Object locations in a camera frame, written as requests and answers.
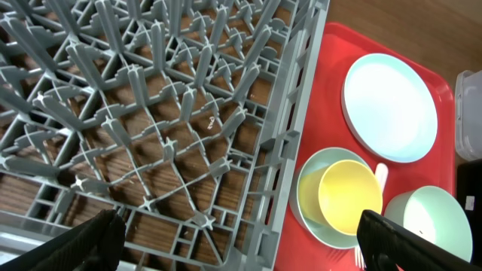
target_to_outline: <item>plate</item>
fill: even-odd
[[[353,135],[387,160],[420,160],[435,142],[432,95],[422,78],[396,57],[372,53],[356,60],[345,78],[341,101]]]
[[[337,147],[322,149],[308,158],[301,170],[295,173],[293,182],[291,183],[289,205],[298,223],[300,223],[302,227],[308,230],[321,243],[336,249],[350,249],[356,247],[358,244],[356,236],[344,235],[337,232],[335,229],[325,227],[305,218],[302,215],[300,205],[298,204],[298,184],[300,178],[316,171],[317,169],[321,169],[341,160],[358,161],[370,168],[360,156],[347,149]]]

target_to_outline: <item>white fork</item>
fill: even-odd
[[[377,180],[380,183],[380,187],[382,188],[382,193],[383,193],[383,189],[385,188],[385,183],[388,176],[389,176],[389,168],[386,167],[386,164],[379,163],[377,165],[377,168],[375,169],[375,177],[377,177]],[[362,250],[360,249],[359,245],[355,247],[355,265],[361,269],[365,269],[366,267],[365,260],[363,259]]]

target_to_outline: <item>red tray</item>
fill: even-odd
[[[401,164],[375,156],[356,141],[343,118],[341,87],[349,67],[368,53],[387,53],[405,61],[425,81],[438,114],[438,133],[430,152],[415,163]],[[379,162],[389,167],[383,193],[384,207],[396,195],[425,185],[454,194],[455,103],[447,82],[434,72],[389,50],[339,23],[327,23],[319,51],[297,169],[315,152],[342,147],[356,152],[372,169]],[[275,264],[276,271],[350,271],[353,249],[337,250],[318,242],[298,224],[288,206]]]

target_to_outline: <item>black object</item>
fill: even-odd
[[[115,271],[124,247],[126,225],[115,210],[94,218],[3,264],[0,271]]]
[[[482,271],[376,212],[361,214],[357,237],[367,271]]]
[[[472,263],[482,267],[482,160],[464,163],[457,169],[457,200],[472,231]]]

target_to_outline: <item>light green bowl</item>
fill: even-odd
[[[358,161],[369,168],[368,164],[352,151],[336,147],[322,149],[308,158],[301,170],[295,173],[293,182],[291,183],[289,205],[298,223],[300,223],[303,228],[308,230],[321,243],[336,249],[350,249],[356,247],[358,244],[356,236],[344,235],[331,227],[322,226],[321,224],[311,221],[309,218],[305,218],[302,215],[298,201],[298,184],[301,177],[308,175],[317,169],[330,166],[340,160]]]
[[[470,262],[470,225],[460,204],[445,190],[425,186],[400,194],[387,205],[385,217]]]

